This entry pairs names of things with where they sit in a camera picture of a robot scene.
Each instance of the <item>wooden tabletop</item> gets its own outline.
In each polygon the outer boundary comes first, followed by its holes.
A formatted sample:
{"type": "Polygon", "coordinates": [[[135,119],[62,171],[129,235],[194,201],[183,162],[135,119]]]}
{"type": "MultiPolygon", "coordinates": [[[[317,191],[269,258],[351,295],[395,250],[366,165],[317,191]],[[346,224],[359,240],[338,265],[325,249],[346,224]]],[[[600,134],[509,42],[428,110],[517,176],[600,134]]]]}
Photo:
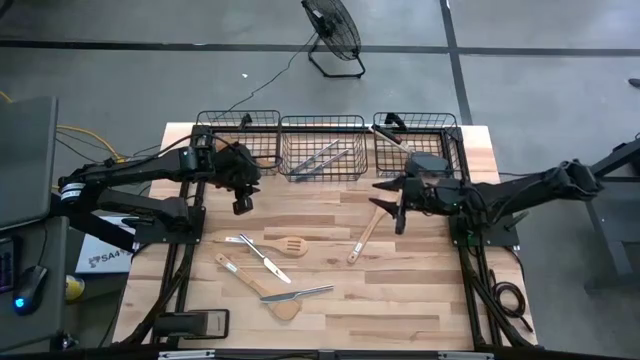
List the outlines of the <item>wooden tabletop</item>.
{"type": "MultiPolygon", "coordinates": [[[[167,124],[163,146],[188,135],[193,124],[167,124]]],[[[471,180],[499,182],[489,131],[463,126],[471,180]]],[[[207,348],[465,350],[472,348],[459,257],[451,246],[446,219],[408,214],[403,236],[394,234],[390,216],[382,219],[354,264],[347,256],[371,219],[375,207],[367,200],[379,190],[373,146],[369,171],[357,182],[290,183],[283,176],[263,177],[254,209],[233,215],[233,194],[207,186],[205,234],[192,266],[187,310],[223,308],[231,311],[229,337],[183,341],[207,348]],[[245,233],[253,239],[299,236],[309,242],[299,258],[262,247],[261,250],[292,280],[272,275],[247,246],[214,243],[216,238],[245,233]],[[222,253],[261,285],[276,293],[335,285],[332,292],[302,298],[300,312],[290,321],[273,316],[255,292],[217,264],[222,253]]],[[[155,181],[154,198],[177,196],[180,184],[155,181]]],[[[167,246],[153,245],[138,255],[122,300],[114,341],[131,333],[158,297],[167,246]]],[[[487,249],[487,261],[498,281],[510,281],[525,291],[520,268],[500,248],[487,249]]],[[[483,334],[489,339],[486,310],[479,306],[483,334]]],[[[527,309],[525,315],[531,322],[527,309]]],[[[512,323],[529,341],[519,320],[512,323]]]]}

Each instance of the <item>concrete floor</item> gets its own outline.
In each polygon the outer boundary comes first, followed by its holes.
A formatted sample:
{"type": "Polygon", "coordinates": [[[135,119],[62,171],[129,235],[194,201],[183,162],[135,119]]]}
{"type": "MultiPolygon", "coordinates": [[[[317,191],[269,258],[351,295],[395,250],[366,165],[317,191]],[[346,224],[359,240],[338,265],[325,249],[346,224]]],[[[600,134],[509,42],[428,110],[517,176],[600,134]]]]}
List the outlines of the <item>concrete floor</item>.
{"type": "MultiPolygon", "coordinates": [[[[367,74],[359,81],[324,79],[302,55],[241,108],[370,119],[377,111],[451,112],[460,118],[468,106],[471,116],[462,120],[489,126],[498,166],[509,172],[541,170],[575,157],[590,163],[640,131],[640,91],[626,84],[627,78],[640,77],[639,52],[560,56],[566,49],[640,48],[635,0],[449,0],[450,33],[442,17],[445,1],[344,2],[363,44],[396,46],[405,53],[364,53],[367,74]],[[452,35],[461,47],[558,51],[544,57],[460,55],[456,68],[458,55],[449,56],[444,48],[452,35]],[[416,46],[440,54],[406,53],[416,46]]],[[[287,0],[18,0],[0,20],[0,37],[47,40],[301,45],[311,33],[298,2],[287,0]]],[[[226,109],[246,97],[291,55],[3,48],[0,90],[16,100],[58,96],[60,123],[92,129],[119,151],[133,153],[159,143],[166,122],[194,121],[200,110],[226,109]]],[[[350,66],[330,54],[318,57],[334,69],[350,66]]],[[[106,156],[73,145],[90,157],[106,156]]],[[[55,176],[83,163],[59,148],[55,176]]],[[[540,343],[555,350],[640,357],[640,293],[588,296],[582,288],[611,270],[585,206],[560,201],[540,206],[518,232],[540,343]]],[[[83,314],[108,313],[117,300],[101,299],[83,314]]],[[[84,345],[95,346],[102,337],[110,319],[103,317],[80,324],[84,345]]]]}

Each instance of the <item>wire basket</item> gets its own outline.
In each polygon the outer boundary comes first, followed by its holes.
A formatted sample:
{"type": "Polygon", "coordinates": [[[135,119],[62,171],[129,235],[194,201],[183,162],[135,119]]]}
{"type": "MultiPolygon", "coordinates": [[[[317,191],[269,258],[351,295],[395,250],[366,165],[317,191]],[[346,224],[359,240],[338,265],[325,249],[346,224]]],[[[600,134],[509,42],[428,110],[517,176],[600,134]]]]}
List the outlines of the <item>wire basket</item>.
{"type": "Polygon", "coordinates": [[[362,116],[285,116],[280,124],[280,173],[287,180],[355,181],[367,171],[362,116]]]}
{"type": "MultiPolygon", "coordinates": [[[[280,153],[280,113],[275,110],[201,111],[198,123],[210,125],[214,133],[228,141],[239,141],[251,155],[276,163],[280,153]]],[[[263,175],[275,175],[277,168],[262,169],[263,175]]]]}
{"type": "MultiPolygon", "coordinates": [[[[423,151],[444,158],[445,171],[426,171],[433,177],[462,178],[462,132],[456,117],[449,113],[376,113],[373,123],[391,131],[402,144],[415,152],[423,151]]],[[[396,177],[404,174],[409,154],[375,136],[377,175],[396,177]]]]}

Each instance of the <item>fan stand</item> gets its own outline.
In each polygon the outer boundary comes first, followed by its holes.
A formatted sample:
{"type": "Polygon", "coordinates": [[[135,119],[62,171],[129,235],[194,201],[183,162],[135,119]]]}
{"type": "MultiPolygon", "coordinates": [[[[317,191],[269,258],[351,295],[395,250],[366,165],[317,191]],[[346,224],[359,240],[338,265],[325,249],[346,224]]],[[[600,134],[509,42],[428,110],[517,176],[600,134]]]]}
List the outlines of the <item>fan stand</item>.
{"type": "Polygon", "coordinates": [[[328,77],[328,78],[358,78],[360,79],[362,77],[362,75],[364,75],[364,73],[367,71],[364,68],[364,65],[362,64],[362,60],[360,60],[360,56],[356,55],[356,60],[358,60],[358,64],[360,64],[360,68],[362,68],[362,72],[358,73],[358,74],[340,74],[340,75],[334,75],[334,74],[328,74],[326,71],[324,71],[324,69],[322,69],[322,67],[316,62],[316,60],[313,58],[313,52],[316,51],[316,48],[318,48],[318,43],[320,42],[320,36],[316,37],[316,41],[313,43],[313,46],[311,47],[311,50],[309,50],[309,61],[311,61],[313,63],[313,65],[315,65],[318,70],[320,70],[320,72],[322,73],[322,75],[324,75],[324,77],[328,77]]]}

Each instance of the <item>yellow cable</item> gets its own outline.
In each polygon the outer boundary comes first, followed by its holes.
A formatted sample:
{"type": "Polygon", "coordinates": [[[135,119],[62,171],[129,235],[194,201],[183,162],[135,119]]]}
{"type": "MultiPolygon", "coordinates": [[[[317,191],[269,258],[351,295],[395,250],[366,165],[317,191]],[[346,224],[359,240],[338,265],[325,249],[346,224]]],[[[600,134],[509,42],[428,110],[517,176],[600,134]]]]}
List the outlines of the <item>yellow cable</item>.
{"type": "Polygon", "coordinates": [[[107,149],[109,149],[109,151],[111,151],[113,156],[116,157],[116,162],[124,162],[125,161],[125,159],[116,152],[116,150],[113,148],[113,146],[111,146],[111,144],[109,144],[107,142],[107,140],[101,138],[100,136],[98,136],[96,133],[94,133],[92,131],[89,131],[89,130],[86,130],[86,129],[83,129],[83,128],[77,128],[75,126],[68,126],[68,125],[58,125],[58,126],[56,126],[56,128],[64,129],[64,130],[70,130],[70,131],[76,131],[76,132],[79,132],[79,133],[82,133],[82,134],[93,136],[96,140],[98,140],[101,143],[103,143],[104,146],[106,146],[107,149]]]}
{"type": "Polygon", "coordinates": [[[13,102],[13,100],[11,100],[9,95],[3,93],[2,91],[0,91],[0,96],[2,96],[8,103],[12,103],[13,102]]]}

